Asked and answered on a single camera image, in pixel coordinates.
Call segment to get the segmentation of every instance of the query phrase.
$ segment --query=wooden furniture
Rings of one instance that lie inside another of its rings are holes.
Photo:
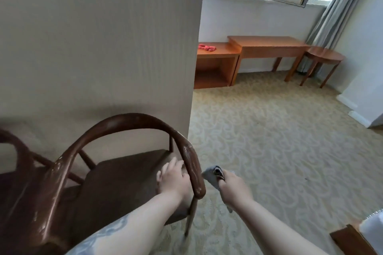
[[[345,255],[377,255],[358,229],[357,224],[349,224],[346,228],[330,233],[330,236]]]
[[[169,134],[169,150],[156,150],[127,157],[120,157],[95,164],[82,148],[89,142],[116,132],[131,129],[159,129]],[[168,161],[175,141],[186,170],[190,176],[194,196],[190,204],[180,208],[167,224],[188,217],[185,235],[191,227],[197,200],[206,193],[198,157],[190,142],[160,119],[146,114],[128,113],[109,117],[97,123],[76,140],[55,162],[44,180],[34,208],[35,217],[30,222],[29,243],[41,246],[55,243],[67,251],[100,228],[112,223],[146,203],[156,195],[156,172]],[[71,165],[80,156],[90,168],[81,191],[67,219],[71,234],[55,238],[52,220]]]
[[[198,49],[194,89],[230,86],[241,50],[229,43],[203,44],[217,49]]]
[[[283,57],[300,57],[309,48],[303,41],[289,36],[228,36],[228,39],[241,50],[230,85],[236,81],[242,59],[277,58],[272,70],[275,72]]]
[[[309,76],[314,71],[315,67],[318,66],[319,63],[321,63],[321,64],[333,64],[334,65],[333,69],[330,71],[330,73],[324,79],[324,81],[322,82],[322,84],[320,85],[319,88],[323,88],[323,86],[326,84],[327,80],[331,77],[331,75],[335,72],[336,68],[339,66],[341,61],[344,60],[344,58],[345,58],[344,55],[339,54],[336,51],[322,48],[320,46],[312,46],[311,48],[309,48],[304,53],[303,56],[301,56],[296,67],[299,65],[299,63],[301,62],[301,60],[303,59],[304,56],[308,57],[309,59],[312,59],[313,62],[311,64],[309,70],[307,71],[307,74],[305,75],[302,82],[300,83],[300,86],[302,86],[304,84],[304,82],[307,80],[307,78],[309,78]]]
[[[28,245],[28,226],[34,217],[34,206],[41,182],[53,161],[28,149],[12,133],[0,129],[0,143],[14,146],[17,153],[16,170],[0,174],[0,250],[3,254],[24,254]],[[35,161],[43,167],[36,167]],[[84,180],[69,173],[68,178],[82,184]],[[52,234],[63,235],[66,210],[73,203],[79,186],[65,188],[61,195],[57,215],[52,220]],[[54,254],[54,248],[44,247],[48,254]]]

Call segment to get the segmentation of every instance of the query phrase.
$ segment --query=hand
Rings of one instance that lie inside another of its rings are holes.
[[[183,164],[184,161],[177,161],[174,157],[157,172],[158,192],[174,195],[179,200],[178,204],[187,199],[192,186],[189,175],[181,171]]]
[[[223,170],[225,180],[218,180],[221,198],[233,210],[236,210],[240,204],[253,200],[250,188],[245,182],[234,173]]]

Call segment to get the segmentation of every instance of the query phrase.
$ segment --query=gray cloth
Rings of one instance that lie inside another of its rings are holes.
[[[208,167],[203,173],[202,177],[207,180],[215,189],[219,190],[218,180],[225,180],[225,176],[223,175],[222,168],[219,166],[211,166]],[[228,206],[227,210],[229,213],[232,213],[233,210]]]
[[[358,0],[333,0],[311,31],[306,44],[334,49]],[[300,72],[306,72],[311,60],[304,58],[299,65]]]

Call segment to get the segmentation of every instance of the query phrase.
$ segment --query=person's left hand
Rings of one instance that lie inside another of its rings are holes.
[[[189,175],[181,171],[183,164],[174,157],[157,172],[158,192],[174,195],[179,203],[189,197],[191,187]]]

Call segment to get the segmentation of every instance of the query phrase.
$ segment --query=tattoo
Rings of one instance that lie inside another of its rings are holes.
[[[73,249],[71,249],[69,252],[67,252],[66,255],[94,255],[95,252],[93,246],[96,243],[97,239],[101,237],[110,236],[115,232],[121,230],[123,227],[126,226],[128,216],[129,214],[123,216],[122,218],[114,221],[113,223],[89,236],[84,241],[75,246]]]

